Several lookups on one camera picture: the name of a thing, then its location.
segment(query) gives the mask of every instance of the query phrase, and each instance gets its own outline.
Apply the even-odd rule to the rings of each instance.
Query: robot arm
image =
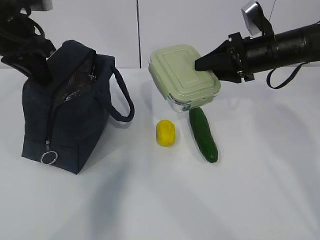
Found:
[[[0,56],[42,85],[51,82],[47,58],[56,50],[42,28],[29,18],[32,10],[52,9],[51,0],[0,0]]]
[[[246,26],[255,35],[242,38],[239,32],[229,35],[222,45],[195,61],[197,71],[212,70],[221,81],[241,83],[254,80],[254,74],[292,64],[320,61],[320,22],[275,35],[258,2],[251,1],[242,8]],[[301,65],[280,86],[290,82]]]

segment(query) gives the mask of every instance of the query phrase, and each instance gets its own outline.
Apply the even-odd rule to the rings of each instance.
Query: zipper pull ring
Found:
[[[40,158],[40,162],[42,164],[45,164],[45,165],[52,165],[54,164],[57,159],[58,159],[58,153],[56,151],[50,151],[50,144],[51,142],[49,140],[45,141],[45,149],[46,149],[46,152],[44,154],[42,154],[41,158]],[[49,154],[53,154],[54,155],[54,159],[49,162],[49,163],[44,163],[44,157],[49,155]]]

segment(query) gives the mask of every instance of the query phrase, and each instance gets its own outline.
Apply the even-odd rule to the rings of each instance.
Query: green container lid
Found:
[[[210,103],[220,91],[220,81],[213,72],[195,70],[195,60],[200,57],[185,44],[159,49],[151,56],[152,78],[176,112]]]

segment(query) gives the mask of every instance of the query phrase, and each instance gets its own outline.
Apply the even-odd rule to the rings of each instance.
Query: white wall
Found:
[[[139,0],[142,67],[163,47],[189,44],[205,55],[241,32],[249,36],[241,8],[249,0]],[[274,0],[258,0],[269,18]],[[319,0],[276,0],[271,23],[281,33],[320,20]]]
[[[189,44],[205,55],[229,34],[249,36],[241,13],[248,1],[139,0],[142,67],[148,67],[151,53],[159,48]],[[53,10],[33,12],[31,17],[57,48],[75,39],[98,53],[115,56],[118,68],[139,68],[136,0],[52,2]],[[259,2],[269,17],[274,0]],[[313,24],[320,20],[319,9],[320,0],[276,0],[271,18],[274,31]]]

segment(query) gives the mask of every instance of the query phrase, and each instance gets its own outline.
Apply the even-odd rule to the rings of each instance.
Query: cucumber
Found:
[[[189,121],[195,141],[204,158],[210,163],[218,161],[217,145],[211,135],[207,117],[200,107],[189,111]]]

